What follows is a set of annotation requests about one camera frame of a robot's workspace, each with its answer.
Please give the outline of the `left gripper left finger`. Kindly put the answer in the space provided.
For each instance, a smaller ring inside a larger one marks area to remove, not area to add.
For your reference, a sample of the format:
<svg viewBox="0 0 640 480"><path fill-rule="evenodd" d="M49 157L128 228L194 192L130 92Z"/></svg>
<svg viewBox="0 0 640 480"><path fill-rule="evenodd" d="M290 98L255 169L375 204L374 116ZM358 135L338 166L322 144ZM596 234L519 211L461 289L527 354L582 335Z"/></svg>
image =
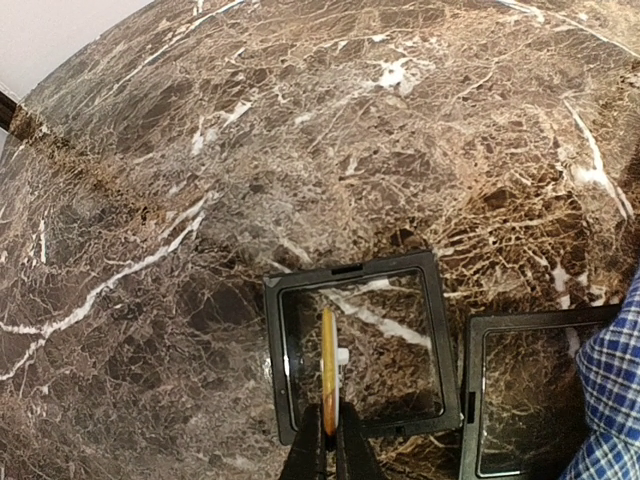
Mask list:
<svg viewBox="0 0 640 480"><path fill-rule="evenodd" d="M322 408L309 405L299 431L284 462L280 480L321 480L326 478L326 440Z"/></svg>

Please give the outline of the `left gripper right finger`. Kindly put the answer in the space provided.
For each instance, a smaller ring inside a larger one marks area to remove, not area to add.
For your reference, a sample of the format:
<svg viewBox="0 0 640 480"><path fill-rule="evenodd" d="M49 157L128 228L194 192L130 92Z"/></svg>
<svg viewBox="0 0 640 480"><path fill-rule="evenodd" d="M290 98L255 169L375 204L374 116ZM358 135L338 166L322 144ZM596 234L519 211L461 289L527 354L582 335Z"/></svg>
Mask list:
<svg viewBox="0 0 640 480"><path fill-rule="evenodd" d="M382 471L372 446L364 437L355 407L340 402L336 431L336 478L339 480L382 480Z"/></svg>

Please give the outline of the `gold round brooch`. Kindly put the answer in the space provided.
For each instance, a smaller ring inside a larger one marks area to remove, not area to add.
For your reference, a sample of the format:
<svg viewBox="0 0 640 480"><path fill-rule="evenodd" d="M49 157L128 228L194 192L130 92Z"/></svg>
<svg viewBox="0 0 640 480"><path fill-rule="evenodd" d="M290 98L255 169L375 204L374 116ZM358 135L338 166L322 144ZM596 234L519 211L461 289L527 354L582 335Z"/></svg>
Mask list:
<svg viewBox="0 0 640 480"><path fill-rule="evenodd" d="M349 362L349 350L338 346L337 322L325 307L321 324L321 379L323 428L327 436L337 433L340 410L340 368Z"/></svg>

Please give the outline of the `blue checkered shirt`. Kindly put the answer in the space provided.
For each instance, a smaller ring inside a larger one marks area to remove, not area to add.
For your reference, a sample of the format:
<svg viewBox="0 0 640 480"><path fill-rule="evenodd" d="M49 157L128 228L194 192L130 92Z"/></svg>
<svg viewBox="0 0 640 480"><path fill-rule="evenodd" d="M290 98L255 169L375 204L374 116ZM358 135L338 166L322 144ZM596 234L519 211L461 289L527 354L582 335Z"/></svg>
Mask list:
<svg viewBox="0 0 640 480"><path fill-rule="evenodd" d="M589 435L562 479L639 477L639 277L613 322L576 357Z"/></svg>

